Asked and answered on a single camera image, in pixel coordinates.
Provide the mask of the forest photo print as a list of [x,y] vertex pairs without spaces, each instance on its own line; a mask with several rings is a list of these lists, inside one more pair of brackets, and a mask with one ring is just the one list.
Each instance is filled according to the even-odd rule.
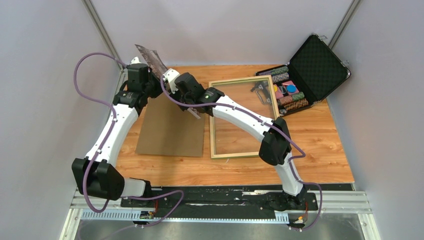
[[198,93],[202,91],[202,93],[204,93],[205,89],[203,86],[192,74],[188,72],[179,73],[173,68],[167,68],[156,50],[148,49],[139,44],[136,44],[135,47],[140,52],[147,65],[151,68],[154,75],[160,80],[161,88],[166,98],[175,103],[178,107],[189,107],[186,111],[199,120],[201,118],[199,111],[191,108],[195,107],[194,105],[179,102],[179,91],[183,93],[190,91]]

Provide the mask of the brown cardboard backing board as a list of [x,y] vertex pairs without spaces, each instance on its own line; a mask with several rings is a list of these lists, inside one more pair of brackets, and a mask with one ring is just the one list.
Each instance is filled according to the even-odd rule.
[[204,130],[205,117],[182,111],[162,94],[148,100],[135,153],[202,157]]

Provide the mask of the clear acrylic sheet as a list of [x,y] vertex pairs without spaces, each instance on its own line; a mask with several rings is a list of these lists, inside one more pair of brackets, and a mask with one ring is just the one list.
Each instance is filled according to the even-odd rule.
[[[275,119],[278,115],[275,105],[267,102],[263,90],[260,88],[251,90],[257,82],[257,79],[238,82],[216,81],[211,83],[211,86],[250,111]],[[261,143],[254,136],[224,119],[211,117],[210,126],[214,156],[229,154],[253,156],[260,150]]]

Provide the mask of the wooden picture frame green trim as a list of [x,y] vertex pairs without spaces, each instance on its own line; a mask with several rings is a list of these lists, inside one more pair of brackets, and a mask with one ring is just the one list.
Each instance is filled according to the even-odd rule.
[[[235,103],[261,116],[279,116],[276,88],[269,76],[251,76],[209,82]],[[245,158],[258,155],[261,143],[248,132],[224,119],[209,118],[212,159]]]

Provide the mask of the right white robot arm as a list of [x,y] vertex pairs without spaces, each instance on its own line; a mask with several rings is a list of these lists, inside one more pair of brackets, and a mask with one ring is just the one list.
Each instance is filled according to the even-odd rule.
[[195,109],[201,114],[225,120],[260,142],[258,155],[275,168],[286,194],[286,204],[292,209],[298,209],[305,203],[305,187],[291,163],[294,144],[282,117],[272,119],[257,114],[214,87],[203,88],[188,72],[180,74],[169,69],[162,79],[169,84],[173,101],[183,110]]

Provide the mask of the red playing card deck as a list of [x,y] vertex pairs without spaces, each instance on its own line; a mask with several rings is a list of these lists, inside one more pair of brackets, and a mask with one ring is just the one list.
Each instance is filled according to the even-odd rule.
[[279,89],[279,87],[278,87],[278,91],[277,92],[274,92],[274,94],[275,94],[275,98],[276,99],[281,99],[281,98],[283,98],[284,97],[284,95],[282,94],[282,92],[280,91],[280,89]]

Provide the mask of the blue yellow chip row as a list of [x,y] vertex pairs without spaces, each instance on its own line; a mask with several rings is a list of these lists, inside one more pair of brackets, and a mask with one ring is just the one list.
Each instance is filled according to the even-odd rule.
[[290,78],[289,73],[288,72],[285,72],[285,73],[273,75],[271,77],[271,80],[272,80],[273,83],[279,83],[279,82],[288,80],[289,78]]

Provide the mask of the clear dealer button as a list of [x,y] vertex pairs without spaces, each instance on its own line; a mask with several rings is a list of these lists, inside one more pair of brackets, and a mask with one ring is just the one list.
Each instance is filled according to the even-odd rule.
[[287,94],[287,89],[284,86],[279,86],[278,88],[279,88],[279,90],[281,91],[281,93],[283,95],[286,95]]

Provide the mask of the red poker chip row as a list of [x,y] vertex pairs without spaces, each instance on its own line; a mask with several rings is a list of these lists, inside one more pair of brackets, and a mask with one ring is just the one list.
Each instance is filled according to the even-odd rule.
[[284,106],[293,102],[293,98],[291,95],[284,96],[282,98],[277,99],[277,103],[279,106]]

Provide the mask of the top blue green chip row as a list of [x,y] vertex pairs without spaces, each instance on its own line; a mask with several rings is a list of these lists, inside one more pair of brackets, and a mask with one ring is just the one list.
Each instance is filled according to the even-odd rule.
[[259,71],[259,72],[257,72],[257,75],[258,76],[266,76],[266,75],[276,76],[276,75],[285,74],[285,73],[288,73],[288,72],[289,72],[289,68],[286,65],[284,65],[284,66],[277,67],[277,68]]

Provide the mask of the blue dealer button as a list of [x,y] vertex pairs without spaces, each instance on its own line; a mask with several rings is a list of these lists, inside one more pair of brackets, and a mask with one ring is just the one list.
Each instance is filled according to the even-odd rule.
[[286,86],[287,92],[290,94],[294,94],[297,92],[297,87],[295,85],[289,84]]

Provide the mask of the green poker chip row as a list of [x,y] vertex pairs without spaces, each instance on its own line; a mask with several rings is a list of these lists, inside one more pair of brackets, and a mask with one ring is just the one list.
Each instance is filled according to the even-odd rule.
[[297,92],[297,93],[292,94],[291,97],[292,97],[292,100],[294,102],[296,102],[296,101],[299,101],[299,100],[305,98],[305,94],[303,92]]

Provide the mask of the orange black chip row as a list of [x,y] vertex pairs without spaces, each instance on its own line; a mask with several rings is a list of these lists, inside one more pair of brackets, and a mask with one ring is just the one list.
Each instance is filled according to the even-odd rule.
[[303,99],[291,102],[289,104],[286,104],[283,107],[287,112],[290,112],[290,111],[294,111],[296,109],[299,109],[308,105],[309,105],[308,100],[306,98],[303,98]]

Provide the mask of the black poker chip case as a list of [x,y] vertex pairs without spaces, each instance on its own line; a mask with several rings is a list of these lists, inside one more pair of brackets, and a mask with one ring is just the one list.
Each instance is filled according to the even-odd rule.
[[309,104],[289,112],[284,109],[284,105],[278,105],[280,116],[287,116],[313,107],[325,100],[351,76],[351,71],[347,66],[315,33],[306,39],[287,64],[260,71],[282,66],[288,67],[289,79],[273,84],[279,87],[283,86],[283,82],[293,81],[299,92],[304,93],[304,99],[307,99]]

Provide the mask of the black mounting base rail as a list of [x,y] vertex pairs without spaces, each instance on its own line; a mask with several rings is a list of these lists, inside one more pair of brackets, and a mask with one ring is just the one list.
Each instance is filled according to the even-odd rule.
[[70,207],[83,220],[121,220],[136,223],[265,223],[308,224],[316,214],[370,214],[367,196],[348,184],[308,186],[302,203],[284,203],[278,185],[159,187],[155,200],[112,200],[100,213],[76,193]]

